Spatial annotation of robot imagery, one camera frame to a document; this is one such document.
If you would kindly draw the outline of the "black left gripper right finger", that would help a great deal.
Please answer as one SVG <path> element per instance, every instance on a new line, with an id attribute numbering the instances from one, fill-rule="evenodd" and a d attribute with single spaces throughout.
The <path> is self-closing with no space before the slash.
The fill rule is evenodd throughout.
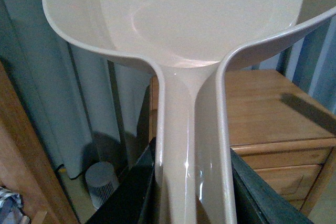
<path id="1" fill-rule="evenodd" d="M 238 223 L 312 223 L 230 150 Z"/>

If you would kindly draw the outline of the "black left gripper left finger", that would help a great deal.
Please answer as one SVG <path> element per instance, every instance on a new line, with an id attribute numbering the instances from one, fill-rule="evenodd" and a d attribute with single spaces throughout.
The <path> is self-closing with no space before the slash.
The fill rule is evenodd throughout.
<path id="1" fill-rule="evenodd" d="M 121 185 L 89 219 L 89 223 L 153 222 L 155 148 L 156 138 L 153 138 Z"/>

